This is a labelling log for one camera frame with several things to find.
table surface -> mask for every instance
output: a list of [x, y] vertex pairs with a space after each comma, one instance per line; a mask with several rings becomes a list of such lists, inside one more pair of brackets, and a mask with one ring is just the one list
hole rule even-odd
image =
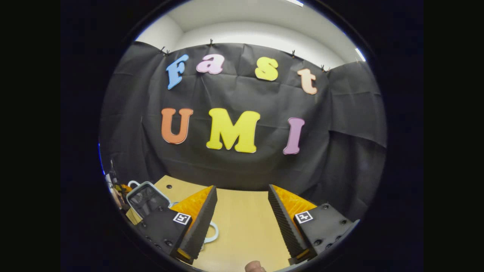
[[[162, 177], [155, 186], [171, 202], [182, 201], [206, 188], [169, 176]], [[212, 221], [218, 226], [219, 236], [204, 244], [193, 266], [210, 272], [243, 272], [245, 265], [253, 260], [260, 261], [268, 272], [289, 266], [290, 255], [267, 197], [267, 191], [217, 188]], [[126, 215], [134, 224], [140, 221], [131, 209]], [[210, 227], [207, 237], [214, 234], [215, 230]]]

ceiling light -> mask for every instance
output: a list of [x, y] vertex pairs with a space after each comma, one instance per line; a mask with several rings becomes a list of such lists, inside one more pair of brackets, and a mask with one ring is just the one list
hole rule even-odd
[[293, 4], [296, 4], [296, 5], [300, 6], [300, 7], [304, 6], [304, 4], [303, 4], [303, 3], [301, 3], [301, 2], [299, 2], [299, 1], [297, 1], [297, 0], [286, 0], [286, 1], [287, 1], [287, 2], [291, 2], [291, 3], [293, 3]]
[[363, 61], [366, 61], [363, 57], [363, 54], [360, 52], [360, 50], [358, 48], [355, 48], [356, 50], [356, 53], [358, 53], [358, 55], [360, 55], [360, 58], [362, 58]]

yellow letter m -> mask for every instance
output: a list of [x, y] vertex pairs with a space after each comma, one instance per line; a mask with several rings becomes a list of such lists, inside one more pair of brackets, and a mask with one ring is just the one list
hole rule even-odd
[[210, 149], [221, 149], [224, 141], [225, 148], [231, 149], [237, 137], [239, 142], [235, 145], [235, 151], [244, 153], [254, 153], [257, 148], [254, 145], [256, 135], [256, 123], [260, 119], [260, 114], [255, 111], [245, 111], [241, 114], [235, 125], [224, 108], [213, 108], [209, 111], [212, 117], [212, 132], [207, 147]]

black fabric backdrop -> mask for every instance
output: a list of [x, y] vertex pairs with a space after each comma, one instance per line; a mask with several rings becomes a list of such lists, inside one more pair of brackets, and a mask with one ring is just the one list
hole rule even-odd
[[[166, 67], [184, 54], [182, 81], [168, 90]], [[225, 57], [217, 75], [199, 73], [208, 54]], [[256, 78], [260, 57], [276, 59], [278, 78]], [[301, 88], [300, 69], [316, 76], [317, 94]], [[171, 107], [178, 133], [181, 108], [191, 108], [187, 139], [179, 145], [161, 137], [161, 110]], [[208, 149], [212, 108], [225, 108], [235, 123], [244, 111], [260, 113], [255, 153]], [[284, 155], [289, 124], [305, 120], [300, 152]], [[376, 81], [365, 62], [324, 73], [318, 66], [272, 48], [247, 44], [200, 45], [164, 56], [135, 42], [108, 86], [100, 122], [104, 166], [115, 162], [122, 183], [155, 183], [164, 175], [202, 185], [266, 190], [275, 184], [321, 204], [331, 203], [350, 220], [360, 218], [377, 189], [386, 152], [386, 123]]]

white handle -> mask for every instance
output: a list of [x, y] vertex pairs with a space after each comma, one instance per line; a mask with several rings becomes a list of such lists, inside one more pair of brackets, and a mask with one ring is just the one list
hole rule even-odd
[[131, 184], [136, 184], [136, 186], [139, 186], [139, 183], [137, 181], [130, 181], [128, 182], [128, 187], [131, 187]]
[[215, 228], [215, 235], [213, 235], [212, 237], [206, 237], [205, 238], [205, 241], [203, 241], [203, 243], [213, 242], [218, 237], [218, 227], [217, 227], [217, 224], [215, 224], [214, 222], [210, 221], [210, 226], [212, 226], [213, 228]]

